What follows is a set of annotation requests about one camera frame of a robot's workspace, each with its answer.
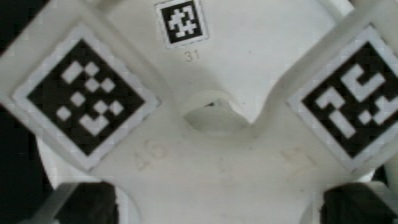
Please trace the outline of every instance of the black and white square marker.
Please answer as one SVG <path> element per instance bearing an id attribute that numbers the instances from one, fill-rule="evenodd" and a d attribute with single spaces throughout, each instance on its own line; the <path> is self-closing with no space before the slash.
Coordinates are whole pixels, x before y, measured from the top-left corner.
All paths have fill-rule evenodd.
<path id="1" fill-rule="evenodd" d="M 348 168 L 398 134 L 398 59 L 370 26 L 290 99 Z"/>
<path id="2" fill-rule="evenodd" d="M 14 99 L 91 168 L 153 112 L 158 100 L 85 25 L 73 28 Z"/>
<path id="3" fill-rule="evenodd" d="M 167 48 L 208 38 L 199 0 L 169 1 L 157 5 Z"/>

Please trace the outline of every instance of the black background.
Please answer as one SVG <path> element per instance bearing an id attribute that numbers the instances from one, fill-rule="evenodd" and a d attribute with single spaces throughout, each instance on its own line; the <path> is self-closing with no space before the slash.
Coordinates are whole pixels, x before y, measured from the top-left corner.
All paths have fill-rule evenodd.
<path id="1" fill-rule="evenodd" d="M 0 0 L 0 53 L 45 3 L 45 0 Z M 43 172 L 34 135 L 2 106 L 0 175 L 0 224 L 14 224 L 34 215 L 52 193 L 52 186 Z"/>

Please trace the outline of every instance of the black object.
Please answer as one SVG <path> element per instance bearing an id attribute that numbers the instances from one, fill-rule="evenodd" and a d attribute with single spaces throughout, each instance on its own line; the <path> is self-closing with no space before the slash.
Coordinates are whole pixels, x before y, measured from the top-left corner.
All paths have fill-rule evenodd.
<path id="1" fill-rule="evenodd" d="M 366 86 L 370 80 L 377 77 L 384 80 L 380 87 L 364 99 L 357 99 L 357 96 L 343 83 L 343 79 L 348 74 L 357 71 L 356 69 L 361 70 L 357 82 L 363 86 Z M 380 112 L 379 104 L 384 102 L 382 99 L 386 98 L 389 102 L 398 96 L 396 85 L 398 78 L 386 59 L 379 54 L 373 44 L 366 43 L 302 101 L 352 158 L 357 157 L 363 150 L 375 144 L 379 137 L 386 134 L 396 124 L 398 113 L 393 113 L 382 122 L 375 119 L 375 114 Z M 334 105 L 329 103 L 329 105 L 322 107 L 316 102 L 331 90 L 334 91 Z M 332 113 L 341 114 L 354 126 L 356 132 L 352 136 L 345 136 L 341 133 L 336 122 L 331 119 Z"/>
<path id="2" fill-rule="evenodd" d="M 114 186 L 82 183 L 55 215 L 61 224 L 117 224 L 119 211 Z"/>
<path id="3" fill-rule="evenodd" d="M 73 68 L 78 70 L 77 77 L 68 79 L 64 74 Z M 89 156 L 121 128 L 144 100 L 84 40 L 62 56 L 29 94 L 29 100 Z M 84 118 L 89 123 L 107 122 L 107 125 L 93 130 Z"/>
<path id="4" fill-rule="evenodd" d="M 380 182 L 352 183 L 324 194 L 322 224 L 391 224 L 398 197 Z"/>
<path id="5" fill-rule="evenodd" d="M 171 44 L 203 36 L 203 28 L 194 1 L 189 1 L 164 8 L 162 16 Z"/>

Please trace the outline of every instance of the white sticker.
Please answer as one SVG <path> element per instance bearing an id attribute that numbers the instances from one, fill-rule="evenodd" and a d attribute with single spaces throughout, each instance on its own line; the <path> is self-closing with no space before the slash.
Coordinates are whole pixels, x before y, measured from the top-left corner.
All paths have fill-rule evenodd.
<path id="1" fill-rule="evenodd" d="M 167 48 L 208 39 L 199 0 L 176 0 L 160 3 L 157 13 Z"/>
<path id="2" fill-rule="evenodd" d="M 398 134 L 398 59 L 373 27 L 290 99 L 292 108 L 348 169 Z"/>
<path id="3" fill-rule="evenodd" d="M 93 168 L 158 100 L 85 25 L 73 28 L 14 100 L 84 167 Z"/>

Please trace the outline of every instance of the printed number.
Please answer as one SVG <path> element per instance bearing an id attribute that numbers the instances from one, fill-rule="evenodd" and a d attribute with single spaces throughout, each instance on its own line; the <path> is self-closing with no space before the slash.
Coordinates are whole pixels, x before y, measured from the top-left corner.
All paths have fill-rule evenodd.
<path id="1" fill-rule="evenodd" d="M 185 59 L 187 62 L 199 60 L 199 51 L 197 50 L 185 51 L 185 57 L 187 57 Z"/>

